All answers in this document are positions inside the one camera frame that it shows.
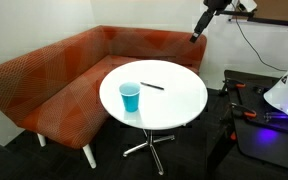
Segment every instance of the white sofa leg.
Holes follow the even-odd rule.
[[[38,140],[40,141],[41,146],[42,147],[45,146],[46,145],[45,137],[38,133],[37,133],[37,137],[38,137]]]
[[[96,168],[96,162],[92,153],[92,150],[90,148],[90,145],[86,145],[83,147],[84,153],[87,157],[88,162],[90,163],[91,167],[94,169]]]

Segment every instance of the cable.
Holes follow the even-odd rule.
[[[245,35],[244,35],[243,31],[242,31],[242,28],[241,28],[240,24],[239,24],[238,21],[237,21],[237,16],[235,16],[235,21],[236,21],[236,24],[237,24],[238,28],[239,28],[240,31],[241,31],[242,36],[243,36],[244,39],[245,39],[245,41],[246,41],[246,42],[251,46],[251,48],[254,50],[254,52],[256,53],[257,57],[258,57],[259,60],[261,61],[261,63],[263,63],[264,65],[266,65],[266,66],[268,66],[268,67],[270,67],[270,68],[273,68],[273,69],[275,69],[275,70],[277,70],[277,71],[287,71],[287,70],[279,69],[279,68],[276,68],[276,67],[271,66],[271,65],[269,65],[269,64],[266,64],[266,63],[262,60],[261,56],[260,56],[259,53],[256,51],[256,49],[252,46],[252,44],[251,44],[251,43],[247,40],[247,38],[245,37]]]

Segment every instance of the table top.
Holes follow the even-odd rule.
[[[225,78],[252,82],[271,87],[278,78],[226,70]],[[240,104],[236,90],[228,90],[232,103]],[[240,151],[247,156],[288,168],[288,133],[250,124],[234,117],[235,131]]]
[[[127,112],[119,92],[124,82],[145,82],[164,90],[141,85],[139,109]],[[175,63],[141,60],[111,71],[100,86],[104,108],[124,124],[149,130],[170,129],[195,119],[207,102],[203,81],[191,70]]]

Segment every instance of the orange sofa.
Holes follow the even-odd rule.
[[[139,59],[178,63],[198,73],[206,47],[201,35],[141,28],[98,26],[0,65],[0,110],[17,126],[63,145],[83,148],[109,116],[99,99],[112,69]]]

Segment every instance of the sofa backrest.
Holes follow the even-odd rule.
[[[102,28],[111,55],[166,60],[197,70],[207,43],[203,34],[191,43],[192,33],[111,26]]]
[[[15,123],[108,54],[96,27],[0,64],[0,110]]]

